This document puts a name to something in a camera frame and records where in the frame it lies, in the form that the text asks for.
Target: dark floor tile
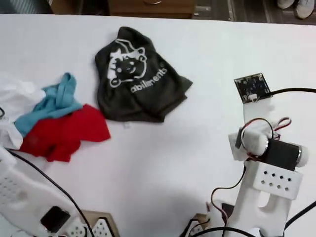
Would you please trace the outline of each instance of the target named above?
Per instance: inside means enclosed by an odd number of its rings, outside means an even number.
[[[244,0],[244,7],[248,22],[267,23],[262,0]]]

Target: crumpled clothing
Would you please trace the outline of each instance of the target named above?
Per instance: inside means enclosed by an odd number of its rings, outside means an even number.
[[[59,84],[43,88],[45,98],[33,111],[20,116],[14,123],[22,136],[25,137],[41,119],[56,119],[81,109],[82,104],[74,99],[75,89],[76,79],[70,73],[65,73]]]

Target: cartoon face print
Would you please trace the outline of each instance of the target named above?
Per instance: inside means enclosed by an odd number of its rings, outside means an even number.
[[[146,72],[145,49],[135,49],[132,44],[123,39],[116,42],[122,46],[116,52],[110,54],[108,79],[111,87],[118,87],[122,82],[134,81],[142,78]]]

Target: white table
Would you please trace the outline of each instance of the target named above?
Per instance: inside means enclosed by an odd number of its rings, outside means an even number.
[[[163,124],[108,121],[112,138],[83,143],[70,163],[34,159],[82,209],[110,212],[122,237],[176,237],[217,186],[240,177],[227,135],[243,124],[233,79],[263,72],[271,90],[316,87],[316,27],[101,16],[0,15],[0,71],[46,86],[75,75],[76,98],[96,106],[94,56],[120,26],[150,37],[157,51],[194,84]],[[290,215],[316,199],[316,95],[273,98],[274,118],[291,116],[285,141],[310,148]],[[218,197],[234,203],[238,189]],[[286,237],[312,236],[316,210]]]

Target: shoe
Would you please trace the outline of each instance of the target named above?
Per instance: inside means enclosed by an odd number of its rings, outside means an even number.
[[[293,5],[295,0],[277,0],[277,6],[281,9],[286,9]]]
[[[300,0],[295,9],[295,15],[301,19],[309,17],[314,10],[314,5],[315,0]]]

